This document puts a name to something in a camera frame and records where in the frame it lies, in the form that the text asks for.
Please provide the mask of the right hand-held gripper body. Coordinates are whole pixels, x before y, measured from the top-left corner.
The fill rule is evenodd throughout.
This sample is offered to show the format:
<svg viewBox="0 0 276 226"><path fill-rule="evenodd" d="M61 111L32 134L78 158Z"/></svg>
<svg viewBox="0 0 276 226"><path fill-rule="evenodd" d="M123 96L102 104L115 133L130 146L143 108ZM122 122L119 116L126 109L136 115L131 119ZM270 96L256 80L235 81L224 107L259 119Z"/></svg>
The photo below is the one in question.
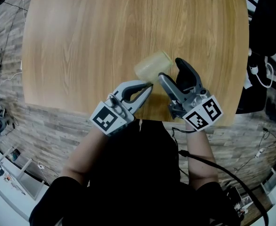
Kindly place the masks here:
<svg viewBox="0 0 276 226"><path fill-rule="evenodd" d="M193 132L206 129L223 115L217 99L205 88L189 92L184 99L182 103L172 100L169 110L173 119L183 119Z"/></svg>

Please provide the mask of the person's black clothing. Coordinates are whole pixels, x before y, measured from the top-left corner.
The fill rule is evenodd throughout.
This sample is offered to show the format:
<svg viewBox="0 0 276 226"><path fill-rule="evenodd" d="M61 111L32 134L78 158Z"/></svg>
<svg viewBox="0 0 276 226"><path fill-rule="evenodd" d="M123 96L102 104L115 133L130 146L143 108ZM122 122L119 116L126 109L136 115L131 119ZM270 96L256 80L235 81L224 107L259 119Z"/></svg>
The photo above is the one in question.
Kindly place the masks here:
<svg viewBox="0 0 276 226"><path fill-rule="evenodd" d="M178 147L160 121L134 121L110 136L87 186L56 178L30 226L240 226L219 182L180 181Z"/></svg>

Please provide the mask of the person's left forearm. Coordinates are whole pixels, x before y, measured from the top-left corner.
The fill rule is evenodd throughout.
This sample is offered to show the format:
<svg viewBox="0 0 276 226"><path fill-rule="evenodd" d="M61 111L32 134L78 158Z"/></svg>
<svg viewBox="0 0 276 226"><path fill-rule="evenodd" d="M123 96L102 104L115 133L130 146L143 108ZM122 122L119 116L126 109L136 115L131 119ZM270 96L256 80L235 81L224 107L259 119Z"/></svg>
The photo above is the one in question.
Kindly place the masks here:
<svg viewBox="0 0 276 226"><path fill-rule="evenodd" d="M89 183L90 173L102 153L109 137L97 127L92 127L87 136L69 156L61 176L75 179L83 186Z"/></svg>

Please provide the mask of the person's right forearm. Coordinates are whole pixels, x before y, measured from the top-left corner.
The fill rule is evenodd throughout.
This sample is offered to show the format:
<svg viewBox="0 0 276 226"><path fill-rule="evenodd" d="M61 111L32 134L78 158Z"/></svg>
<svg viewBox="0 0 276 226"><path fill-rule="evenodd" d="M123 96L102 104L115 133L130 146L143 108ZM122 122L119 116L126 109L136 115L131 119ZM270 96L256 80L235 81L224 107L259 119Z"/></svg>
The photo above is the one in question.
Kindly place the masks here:
<svg viewBox="0 0 276 226"><path fill-rule="evenodd" d="M215 162L211 146L204 131L187 133L187 150L190 154ZM195 189L210 182L218 182L218 171L198 160L188 159L189 183Z"/></svg>

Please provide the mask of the white side table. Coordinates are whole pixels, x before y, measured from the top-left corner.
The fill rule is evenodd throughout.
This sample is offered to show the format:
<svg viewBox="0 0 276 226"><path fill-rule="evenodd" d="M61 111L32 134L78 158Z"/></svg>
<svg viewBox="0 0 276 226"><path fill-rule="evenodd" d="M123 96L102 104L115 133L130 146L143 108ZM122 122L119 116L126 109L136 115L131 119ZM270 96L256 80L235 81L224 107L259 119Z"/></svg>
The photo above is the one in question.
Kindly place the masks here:
<svg viewBox="0 0 276 226"><path fill-rule="evenodd" d="M12 162L0 152L0 226L29 226L29 216L48 189L32 159Z"/></svg>

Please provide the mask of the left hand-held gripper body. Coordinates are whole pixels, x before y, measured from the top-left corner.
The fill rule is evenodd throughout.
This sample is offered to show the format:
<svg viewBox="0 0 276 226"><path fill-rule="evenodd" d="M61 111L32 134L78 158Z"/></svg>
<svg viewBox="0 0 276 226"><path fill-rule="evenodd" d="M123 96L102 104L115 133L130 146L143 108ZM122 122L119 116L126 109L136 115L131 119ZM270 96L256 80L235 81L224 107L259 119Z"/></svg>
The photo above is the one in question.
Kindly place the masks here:
<svg viewBox="0 0 276 226"><path fill-rule="evenodd" d="M100 101L90 117L91 122L107 136L123 130L134 119L134 115L114 94L109 94L106 101Z"/></svg>

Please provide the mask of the translucent yellow cup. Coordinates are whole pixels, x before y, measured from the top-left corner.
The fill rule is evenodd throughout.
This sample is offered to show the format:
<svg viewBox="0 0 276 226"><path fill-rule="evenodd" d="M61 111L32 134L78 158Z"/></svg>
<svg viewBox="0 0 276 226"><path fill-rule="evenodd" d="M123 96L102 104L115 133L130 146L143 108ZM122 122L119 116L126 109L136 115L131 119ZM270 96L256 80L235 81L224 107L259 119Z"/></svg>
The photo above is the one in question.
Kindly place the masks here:
<svg viewBox="0 0 276 226"><path fill-rule="evenodd" d="M159 73L166 73L172 66L172 60L164 51L158 51L146 57L134 67L136 76L141 81L156 83Z"/></svg>

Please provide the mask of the black office chair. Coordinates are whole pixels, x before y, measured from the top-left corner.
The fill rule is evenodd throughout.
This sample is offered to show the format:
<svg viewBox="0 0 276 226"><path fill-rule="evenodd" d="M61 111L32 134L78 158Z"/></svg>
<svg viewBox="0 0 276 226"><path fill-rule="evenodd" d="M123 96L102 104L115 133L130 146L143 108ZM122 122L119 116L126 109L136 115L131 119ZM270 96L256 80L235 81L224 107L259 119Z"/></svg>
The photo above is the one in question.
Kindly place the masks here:
<svg viewBox="0 0 276 226"><path fill-rule="evenodd" d="M267 89L272 80L268 58L276 54L276 0L258 0L249 22L249 49L247 77L239 101L237 114L258 112L264 109ZM253 75L249 65L257 65L259 72Z"/></svg>

